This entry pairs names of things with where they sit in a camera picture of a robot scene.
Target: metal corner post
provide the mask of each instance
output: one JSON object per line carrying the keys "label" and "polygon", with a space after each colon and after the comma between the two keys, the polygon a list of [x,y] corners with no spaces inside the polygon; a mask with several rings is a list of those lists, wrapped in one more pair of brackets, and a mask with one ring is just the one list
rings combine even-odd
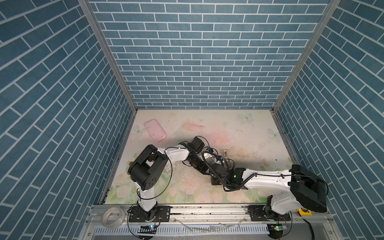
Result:
{"label": "metal corner post", "polygon": [[329,20],[331,19],[340,1],[341,0],[329,0],[329,3],[325,8],[319,23],[316,25],[315,29],[313,30],[311,38],[308,40],[308,43],[305,46],[303,53],[300,55],[299,59],[297,60],[297,63],[293,67],[291,75],[288,77],[287,82],[285,83],[283,89],[281,90],[279,97],[277,98],[276,102],[273,104],[272,110],[274,112],[277,111],[277,109],[282,104],[285,96],[288,94],[288,91],[290,90],[293,83],[295,82],[297,76],[299,75],[301,69],[303,68],[305,62],[307,61],[309,55],[311,54],[312,49],[315,47],[317,41],[319,40],[321,34],[323,33],[325,27],[327,26]]}
{"label": "metal corner post", "polygon": [[114,75],[115,75],[115,77],[116,77],[116,79],[117,79],[117,81],[118,81],[118,83],[119,83],[119,85],[120,85],[120,87],[124,93],[125,98],[128,101],[128,104],[132,108],[133,113],[136,113],[137,112],[136,105],[135,105],[133,99],[131,98],[131,95],[129,93],[127,85],[124,82],[124,78],[121,75],[121,72],[118,68],[118,65],[115,61],[115,58],[112,55],[111,49],[108,46],[108,43],[104,37],[104,34],[103,34],[103,32],[100,28],[100,25],[96,19],[96,16],[92,10],[92,7],[91,7],[91,4],[89,3],[89,0],[78,0],[78,2],[80,4],[82,11],[84,12],[86,19],[88,20],[89,25],[91,26],[91,29],[92,29],[100,47],[101,47],[101,50],[103,51],[109,65],[112,69],[112,72],[114,73]]}

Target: blue brick wall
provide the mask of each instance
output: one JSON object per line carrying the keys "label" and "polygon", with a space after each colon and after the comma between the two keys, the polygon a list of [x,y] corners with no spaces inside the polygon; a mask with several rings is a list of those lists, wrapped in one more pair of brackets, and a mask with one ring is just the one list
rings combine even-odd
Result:
{"label": "blue brick wall", "polygon": [[78,237],[131,115],[77,0],[0,1],[0,239]]}
{"label": "blue brick wall", "polygon": [[328,0],[91,0],[138,108],[271,108]]}
{"label": "blue brick wall", "polygon": [[278,116],[345,239],[384,239],[384,1],[342,0]]}

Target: clear adhesive tape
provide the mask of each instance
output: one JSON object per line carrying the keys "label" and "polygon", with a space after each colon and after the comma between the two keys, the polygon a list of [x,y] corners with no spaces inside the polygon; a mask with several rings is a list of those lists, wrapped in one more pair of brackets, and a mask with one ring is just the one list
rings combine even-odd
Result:
{"label": "clear adhesive tape", "polygon": [[[115,214],[116,211],[119,211],[118,212],[118,218],[113,223],[108,224],[107,223],[108,218],[110,217],[111,214]],[[125,216],[125,213],[121,209],[121,207],[110,207],[103,214],[103,217],[101,219],[101,224],[104,227],[107,227],[107,228],[110,228],[110,229],[117,228],[118,226],[120,226],[122,224],[122,222],[124,220],[124,216]]]}

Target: white plastic object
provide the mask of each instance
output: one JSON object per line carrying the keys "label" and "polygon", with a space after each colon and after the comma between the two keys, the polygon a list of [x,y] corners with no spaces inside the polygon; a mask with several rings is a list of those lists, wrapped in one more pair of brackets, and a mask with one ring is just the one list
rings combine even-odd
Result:
{"label": "white plastic object", "polygon": [[[116,211],[119,211],[119,217],[114,222],[108,223],[108,218],[110,217],[111,214],[115,213]],[[125,213],[121,209],[121,207],[110,207],[103,214],[103,217],[101,218],[101,224],[104,227],[107,227],[109,229],[117,228],[122,224],[124,220],[124,216],[125,216]]]}
{"label": "white plastic object", "polygon": [[156,119],[151,119],[148,122],[144,123],[145,128],[147,129],[152,140],[159,143],[167,138],[167,134],[164,132],[160,124]]}

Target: robotic arm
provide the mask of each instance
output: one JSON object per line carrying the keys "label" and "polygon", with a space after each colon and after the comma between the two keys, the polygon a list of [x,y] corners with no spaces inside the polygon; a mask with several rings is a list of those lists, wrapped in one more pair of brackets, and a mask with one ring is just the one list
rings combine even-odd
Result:
{"label": "robotic arm", "polygon": [[128,169],[128,174],[138,187],[139,209],[148,221],[156,214],[157,202],[153,186],[158,181],[167,161],[187,160],[193,168],[211,175],[212,185],[223,185],[225,191],[239,189],[277,189],[283,193],[269,196],[264,208],[265,216],[277,220],[279,215],[305,207],[315,212],[326,212],[325,182],[306,168],[292,165],[283,171],[254,171],[245,168],[224,167],[222,157],[208,149],[202,151],[204,143],[197,137],[191,142],[175,147],[156,148],[148,145]]}

